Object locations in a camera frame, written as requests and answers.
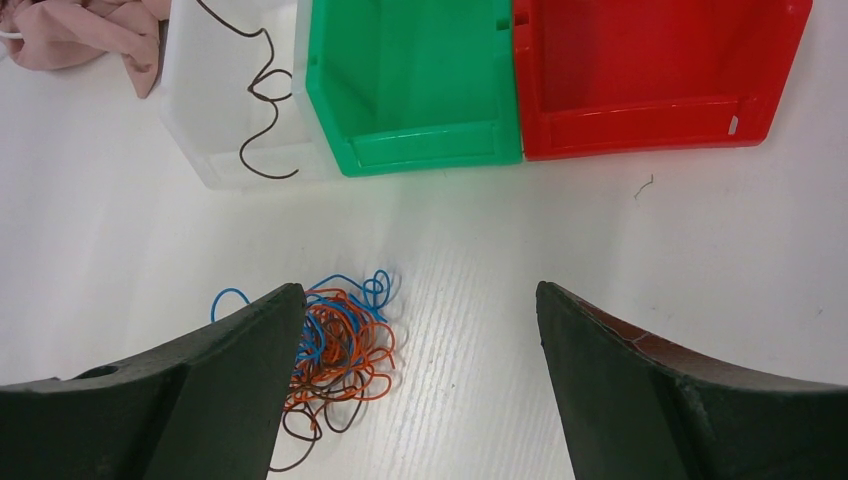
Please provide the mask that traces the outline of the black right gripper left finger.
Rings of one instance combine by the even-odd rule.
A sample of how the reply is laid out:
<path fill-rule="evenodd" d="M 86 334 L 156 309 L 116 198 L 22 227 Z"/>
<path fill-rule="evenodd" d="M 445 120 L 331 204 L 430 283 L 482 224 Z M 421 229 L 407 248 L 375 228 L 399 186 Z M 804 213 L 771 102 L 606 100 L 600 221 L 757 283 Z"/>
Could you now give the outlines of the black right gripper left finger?
<path fill-rule="evenodd" d="M 70 379 L 1 389 L 5 479 L 263 479 L 305 321 L 289 283 Z"/>

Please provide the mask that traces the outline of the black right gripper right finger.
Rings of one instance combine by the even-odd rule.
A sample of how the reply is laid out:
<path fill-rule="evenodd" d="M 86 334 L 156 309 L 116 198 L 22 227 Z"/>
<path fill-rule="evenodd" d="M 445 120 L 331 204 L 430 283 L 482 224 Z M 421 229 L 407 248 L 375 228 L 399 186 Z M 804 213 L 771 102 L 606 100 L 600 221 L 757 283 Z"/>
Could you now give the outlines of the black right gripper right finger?
<path fill-rule="evenodd" d="M 536 289 L 541 345 L 579 479 L 843 479 L 847 390 L 721 361 Z"/>

